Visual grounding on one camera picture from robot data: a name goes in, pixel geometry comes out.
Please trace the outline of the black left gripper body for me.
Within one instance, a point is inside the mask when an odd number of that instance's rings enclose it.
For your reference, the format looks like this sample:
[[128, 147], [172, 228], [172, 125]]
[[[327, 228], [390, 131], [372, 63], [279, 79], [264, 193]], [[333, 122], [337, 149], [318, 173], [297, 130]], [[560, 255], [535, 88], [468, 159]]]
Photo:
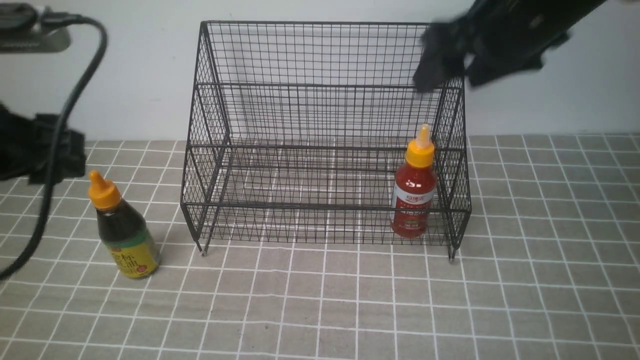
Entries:
[[50, 153], [55, 154], [53, 182], [82, 178], [86, 174], [85, 135], [64, 127], [61, 143], [52, 151], [56, 114], [27, 118], [0, 106], [0, 180], [27, 177], [30, 184], [44, 184]]

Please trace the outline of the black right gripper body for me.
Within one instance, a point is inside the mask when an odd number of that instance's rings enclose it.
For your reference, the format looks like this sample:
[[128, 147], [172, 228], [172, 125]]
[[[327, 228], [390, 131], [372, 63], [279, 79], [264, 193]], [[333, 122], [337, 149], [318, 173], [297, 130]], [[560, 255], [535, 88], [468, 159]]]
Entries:
[[413, 75], [418, 93], [454, 78], [478, 88], [543, 68], [543, 55], [569, 40], [570, 29], [601, 0], [476, 0], [459, 16], [430, 23]]

